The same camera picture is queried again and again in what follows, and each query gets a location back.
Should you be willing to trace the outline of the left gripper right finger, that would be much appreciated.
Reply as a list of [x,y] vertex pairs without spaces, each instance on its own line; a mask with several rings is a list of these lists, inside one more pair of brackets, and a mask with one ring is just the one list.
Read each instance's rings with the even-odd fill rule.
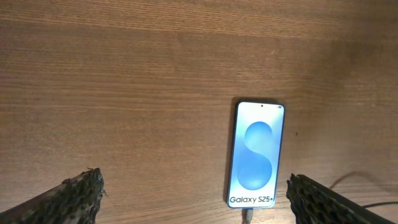
[[295,215],[296,224],[394,224],[368,209],[396,202],[379,202],[359,205],[333,191],[333,187],[347,177],[350,172],[337,179],[330,187],[316,182],[303,174],[291,174],[287,180],[286,197]]

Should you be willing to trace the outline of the blue screen smartphone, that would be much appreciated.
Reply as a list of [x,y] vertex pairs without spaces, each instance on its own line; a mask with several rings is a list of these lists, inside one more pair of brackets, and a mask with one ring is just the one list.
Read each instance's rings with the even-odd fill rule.
[[285,108],[277,103],[236,105],[227,205],[271,208],[275,204]]

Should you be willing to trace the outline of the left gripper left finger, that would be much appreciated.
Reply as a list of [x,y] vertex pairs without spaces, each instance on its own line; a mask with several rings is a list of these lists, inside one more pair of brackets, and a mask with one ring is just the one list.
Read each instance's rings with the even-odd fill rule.
[[95,224],[105,195],[101,170],[89,168],[40,195],[1,212],[1,223]]

